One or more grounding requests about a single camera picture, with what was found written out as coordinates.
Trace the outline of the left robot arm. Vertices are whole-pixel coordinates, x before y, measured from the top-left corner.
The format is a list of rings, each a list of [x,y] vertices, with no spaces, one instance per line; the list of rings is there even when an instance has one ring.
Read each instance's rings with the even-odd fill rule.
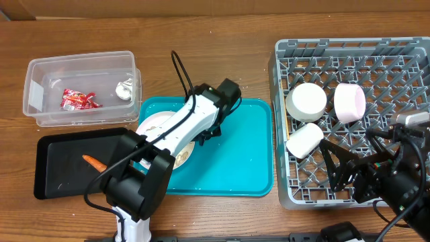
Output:
[[[220,125],[241,98],[237,83],[193,87],[184,106],[143,134],[124,134],[102,173],[100,188],[117,220],[114,241],[150,241],[149,218],[167,192],[176,156],[191,141],[220,136]]]

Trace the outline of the orange carrot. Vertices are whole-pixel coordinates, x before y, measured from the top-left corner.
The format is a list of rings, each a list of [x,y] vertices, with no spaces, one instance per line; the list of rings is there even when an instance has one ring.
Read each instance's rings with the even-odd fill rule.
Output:
[[[82,158],[100,173],[104,172],[107,169],[107,166],[105,164],[89,155],[82,155]]]

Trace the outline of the wooden chopstick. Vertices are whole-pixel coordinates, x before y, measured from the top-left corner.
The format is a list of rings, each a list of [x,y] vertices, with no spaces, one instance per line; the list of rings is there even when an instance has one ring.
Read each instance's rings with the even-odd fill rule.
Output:
[[[286,105],[286,99],[283,98],[283,102],[284,102],[284,110],[285,110],[285,123],[286,123],[286,136],[287,136],[287,140],[290,139],[290,129],[289,129],[289,123],[288,123],[288,111],[287,111],[287,105]]]

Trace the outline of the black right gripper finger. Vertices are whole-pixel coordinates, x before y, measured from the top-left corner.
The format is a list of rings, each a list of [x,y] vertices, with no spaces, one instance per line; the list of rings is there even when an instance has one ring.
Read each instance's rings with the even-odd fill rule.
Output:
[[[386,153],[390,158],[394,158],[394,155],[388,151],[385,146],[378,140],[378,138],[389,139],[389,132],[369,128],[365,132],[365,137],[370,142],[371,146],[377,153]]]
[[[340,192],[353,181],[359,157],[328,140],[321,140],[319,149],[327,168],[330,188],[333,192]]]

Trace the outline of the small pink bowl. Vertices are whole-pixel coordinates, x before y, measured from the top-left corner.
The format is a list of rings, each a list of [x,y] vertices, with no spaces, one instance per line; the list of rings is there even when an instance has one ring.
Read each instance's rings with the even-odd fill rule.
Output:
[[[360,120],[366,110],[363,89],[356,84],[338,84],[334,94],[334,108],[337,119],[344,124]]]

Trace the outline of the white cup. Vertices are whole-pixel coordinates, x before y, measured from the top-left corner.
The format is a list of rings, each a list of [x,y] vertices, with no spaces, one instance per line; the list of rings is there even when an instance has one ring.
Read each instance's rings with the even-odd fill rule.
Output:
[[[293,156],[303,159],[319,145],[323,138],[321,128],[314,123],[308,123],[290,135],[286,147]]]

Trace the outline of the white plate with food scraps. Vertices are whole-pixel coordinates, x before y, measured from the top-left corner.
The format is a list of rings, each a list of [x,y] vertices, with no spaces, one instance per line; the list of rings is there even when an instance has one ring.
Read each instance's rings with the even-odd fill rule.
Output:
[[[146,118],[137,128],[136,134],[143,135],[146,131],[155,129],[160,124],[168,120],[175,112],[163,111],[153,114]],[[177,169],[182,166],[191,156],[195,147],[195,142],[191,141],[187,144],[176,156],[175,164],[173,169]]]

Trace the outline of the white tissue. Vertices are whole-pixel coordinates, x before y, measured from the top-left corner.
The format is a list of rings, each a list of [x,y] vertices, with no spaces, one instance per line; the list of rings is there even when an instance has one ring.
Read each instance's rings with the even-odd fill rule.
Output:
[[[119,82],[116,86],[116,95],[122,100],[130,100],[133,91],[133,79]]]

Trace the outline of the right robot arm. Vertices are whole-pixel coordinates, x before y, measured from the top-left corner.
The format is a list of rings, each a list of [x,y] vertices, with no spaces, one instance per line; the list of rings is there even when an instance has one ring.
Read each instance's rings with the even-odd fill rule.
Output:
[[[365,135],[376,151],[367,157],[327,140],[320,142],[331,190],[339,192],[352,185],[356,202],[381,198],[387,203],[396,216],[387,222],[377,241],[400,220],[428,241],[429,182],[425,162],[429,154],[429,123],[394,124],[387,131],[368,129]]]

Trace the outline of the white bowl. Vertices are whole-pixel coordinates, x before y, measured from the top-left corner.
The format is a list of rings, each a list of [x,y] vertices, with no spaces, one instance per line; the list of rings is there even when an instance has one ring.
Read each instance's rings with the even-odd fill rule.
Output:
[[[323,116],[326,105],[326,93],[314,83],[299,84],[286,97],[287,113],[300,122],[317,121]]]

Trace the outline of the red snack wrapper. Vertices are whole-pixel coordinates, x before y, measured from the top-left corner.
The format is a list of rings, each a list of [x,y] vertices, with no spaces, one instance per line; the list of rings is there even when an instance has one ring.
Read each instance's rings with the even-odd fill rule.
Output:
[[[93,101],[96,96],[95,93],[90,92],[88,94],[81,93],[79,91],[74,91],[71,89],[65,89],[62,95],[62,101],[60,103],[60,108],[65,111],[74,110],[87,110],[93,108],[102,108],[101,104]]]

